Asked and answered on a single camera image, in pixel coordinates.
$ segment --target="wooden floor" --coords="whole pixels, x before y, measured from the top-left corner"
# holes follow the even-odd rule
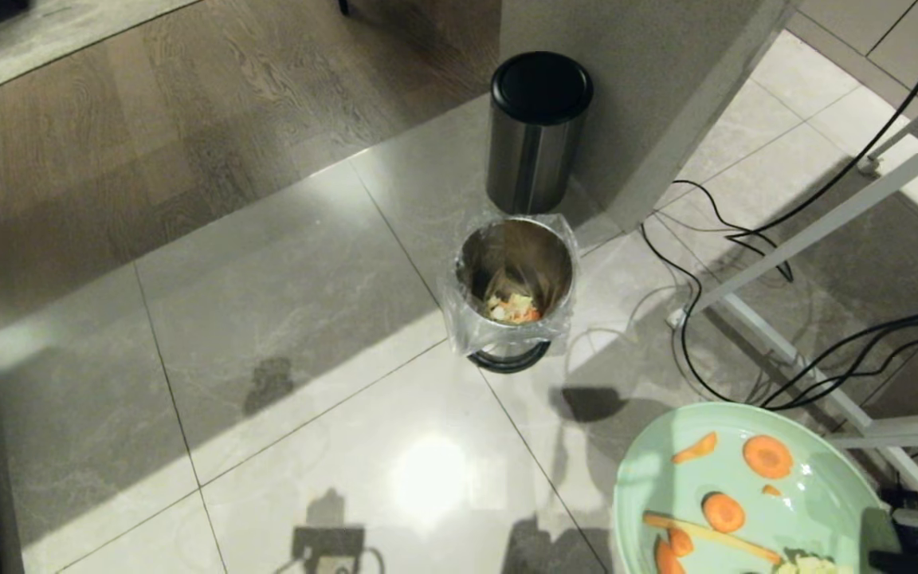
[[[0,88],[0,328],[487,91],[500,0],[203,0]]]

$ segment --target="black lid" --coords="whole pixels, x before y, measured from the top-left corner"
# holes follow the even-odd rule
[[[524,124],[554,126],[590,105],[594,83],[573,59],[554,52],[526,52],[507,59],[491,79],[492,98]]]

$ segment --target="plastic bag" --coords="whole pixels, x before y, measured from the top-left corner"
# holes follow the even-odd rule
[[[551,341],[561,349],[572,321],[579,247],[560,214],[478,214],[438,281],[449,342],[460,355]],[[488,305],[529,297],[538,320],[492,319]]]

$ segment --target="open trash can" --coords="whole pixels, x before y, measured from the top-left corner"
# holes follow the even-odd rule
[[[561,215],[475,229],[441,285],[453,348],[496,373],[538,362],[552,340],[568,334],[575,252]]]
[[[491,80],[488,197],[507,214],[543,214],[565,195],[594,83],[553,52],[509,58]]]

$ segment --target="light green plate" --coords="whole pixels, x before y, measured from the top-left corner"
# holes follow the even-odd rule
[[[718,434],[713,454],[674,465],[673,454],[711,431]],[[793,454],[791,474],[767,480],[743,460],[743,444],[759,434],[773,436]],[[781,497],[762,494],[765,484]],[[664,530],[642,523],[645,511],[708,526],[700,507],[704,495],[725,493],[746,512],[733,532],[785,556],[801,549],[853,572],[873,571],[870,549],[897,551],[895,530],[885,507],[844,455],[819,436],[786,418],[744,404],[702,403],[670,411],[637,436],[618,469],[615,528],[619,552],[633,574],[653,573],[653,546]],[[695,551],[679,559],[685,571],[772,572],[767,560],[717,542],[692,539]]]

